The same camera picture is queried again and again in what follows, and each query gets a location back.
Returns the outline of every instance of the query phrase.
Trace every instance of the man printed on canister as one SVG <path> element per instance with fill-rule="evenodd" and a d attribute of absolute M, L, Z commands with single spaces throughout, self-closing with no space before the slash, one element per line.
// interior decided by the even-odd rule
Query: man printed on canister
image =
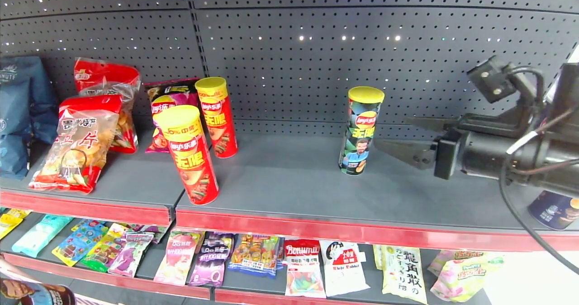
<path fill-rule="evenodd" d="M 343 164 L 348 165 L 348 162 L 361 162 L 368 158 L 368 139 L 360 138 L 356 141 L 356 152 L 350 152 L 344 157 Z"/>

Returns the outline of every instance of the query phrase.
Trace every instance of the lay's chip canister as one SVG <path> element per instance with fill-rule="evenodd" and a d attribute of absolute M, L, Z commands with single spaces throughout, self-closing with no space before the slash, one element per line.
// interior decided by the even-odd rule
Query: lay's chip canister
<path fill-rule="evenodd" d="M 371 86 L 356 86 L 349 90 L 348 99 L 348 127 L 338 165 L 345 174 L 360 175 L 366 167 L 384 92 Z"/>

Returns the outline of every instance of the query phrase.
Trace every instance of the red shelf edge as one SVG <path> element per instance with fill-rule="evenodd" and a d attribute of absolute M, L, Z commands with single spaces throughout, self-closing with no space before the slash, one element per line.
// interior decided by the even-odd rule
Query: red shelf edge
<path fill-rule="evenodd" d="M 226 289 L 215 289 L 215 301 L 217 303 L 248 304 L 248 305 L 352 305 L 370 304 L 358 301 L 341 301 L 323 298 L 291 297 L 284 295 L 273 295 L 267 293 L 254 293 L 242 291 L 228 291 Z"/>
<path fill-rule="evenodd" d="M 472 251 L 543 251 L 527 233 L 476 233 L 469 231 L 417 229 L 368 224 L 176 211 L 176 225 L 182 228 L 260 233 L 309 239 L 329 239 L 353 243 L 404 245 L 430 249 Z M 558 251 L 579 251 L 578 235 L 542 237 Z"/>
<path fill-rule="evenodd" d="M 33 210 L 42 214 L 150 225 L 169 225 L 171 223 L 169 210 L 164 206 L 146 208 L 143 206 L 102 204 L 84 200 L 27 195 L 7 190 L 1 191 L 0 201 L 2 206 L 6 208 Z"/>
<path fill-rule="evenodd" d="M 116 276 L 104 272 L 94 272 L 82 268 L 67 267 L 64 264 L 44 262 L 10 253 L 4 253 L 3 255 L 6 262 L 9 262 L 13 266 L 25 267 L 32 270 L 56 274 L 58 276 L 66 276 L 72 279 L 181 297 L 192 297 L 198 299 L 210 299 L 211 297 L 211 290 L 205 287 L 166 285 L 154 282 L 153 280 L 130 278 L 128 276 Z"/>

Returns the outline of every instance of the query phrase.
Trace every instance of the candy bag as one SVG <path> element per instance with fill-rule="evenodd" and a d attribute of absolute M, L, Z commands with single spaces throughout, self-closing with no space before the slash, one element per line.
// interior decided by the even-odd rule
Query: candy bag
<path fill-rule="evenodd" d="M 10 216 L 8 214 L 3 214 L 0 216 L 0 239 L 3 239 L 8 233 L 10 233 L 17 225 L 22 222 L 22 218 L 17 218 Z"/>
<path fill-rule="evenodd" d="M 366 284 L 356 243 L 320 241 L 327 297 L 363 291 Z"/>
<path fill-rule="evenodd" d="M 436 297 L 464 303 L 484 287 L 484 280 L 503 265 L 503 257 L 496 254 L 447 261 L 430 289 Z"/>
<path fill-rule="evenodd" d="M 155 121 L 156 114 L 175 105 L 197 106 L 199 101 L 197 99 L 195 82 L 198 80 L 199 78 L 189 78 L 145 84 L 145 90 L 151 102 L 153 121 Z M 169 153 L 168 141 L 159 128 L 155 128 L 153 141 L 146 152 Z"/>
<path fill-rule="evenodd" d="M 107 272 L 124 246 L 124 241 L 121 237 L 127 230 L 127 227 L 118 223 L 110 225 L 107 234 L 89 251 L 81 262 L 91 270 Z"/>
<path fill-rule="evenodd" d="M 279 237 L 240 234 L 227 269 L 275 278 Z"/>
<path fill-rule="evenodd" d="M 164 284 L 184 285 L 199 239 L 201 239 L 199 233 L 172 230 L 165 257 L 153 280 Z"/>
<path fill-rule="evenodd" d="M 56 236 L 69 222 L 72 217 L 55 216 L 54 214 L 45 214 L 41 222 L 34 225 L 31 230 L 27 231 L 23 237 L 12 245 L 13 252 L 24 253 L 31 257 L 37 257 L 50 241 Z"/>
<path fill-rule="evenodd" d="M 74 80 L 80 96 L 122 96 L 123 105 L 110 150 L 129 154 L 137 152 L 138 141 L 132 116 L 135 96 L 141 87 L 141 74 L 137 69 L 103 60 L 77 57 Z"/>
<path fill-rule="evenodd" d="M 70 234 L 52 250 L 52 254 L 67 266 L 72 267 L 95 247 L 106 232 L 105 225 L 89 222 Z"/>
<path fill-rule="evenodd" d="M 320 244 L 309 239 L 285 241 L 285 260 L 288 263 L 285 296 L 325 298 L 324 282 L 318 253 Z"/>
<path fill-rule="evenodd" d="M 420 249 L 383 245 L 384 280 L 382 293 L 412 299 L 426 305 Z"/>
<path fill-rule="evenodd" d="M 90 193 L 107 163 L 121 97 L 66 99 L 60 104 L 58 137 L 29 187 Z"/>
<path fill-rule="evenodd" d="M 209 284 L 221 287 L 225 273 L 225 260 L 233 245 L 233 234 L 207 233 L 201 251 L 195 259 L 190 286 Z"/>
<path fill-rule="evenodd" d="M 471 257 L 483 256 L 484 254 L 487 253 L 488 252 L 479 252 L 479 251 L 442 250 L 438 255 L 436 255 L 432 263 L 430 263 L 430 266 L 428 266 L 427 270 L 429 272 L 432 272 L 435 276 L 438 276 L 440 274 L 440 271 L 442 270 L 442 267 L 448 261 L 470 259 Z"/>
<path fill-rule="evenodd" d="M 134 277 L 141 258 L 154 236 L 154 233 L 126 232 L 123 236 L 124 247 L 110 265 L 108 272 Z"/>

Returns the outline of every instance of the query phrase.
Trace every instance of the yellow lid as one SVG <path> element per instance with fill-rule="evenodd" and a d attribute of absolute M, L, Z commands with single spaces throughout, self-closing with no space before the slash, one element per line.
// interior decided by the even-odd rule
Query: yellow lid
<path fill-rule="evenodd" d="M 199 109 L 192 105 L 178 105 L 167 108 L 155 115 L 155 122 L 161 130 L 190 126 L 199 120 Z"/>
<path fill-rule="evenodd" d="M 382 103 L 384 92 L 371 86 L 355 86 L 348 91 L 348 98 L 363 104 Z"/>
<path fill-rule="evenodd" d="M 227 85 L 227 82 L 221 76 L 209 76 L 209 78 L 203 78 L 195 82 L 195 89 L 197 90 L 209 90 L 209 89 L 219 89 Z"/>

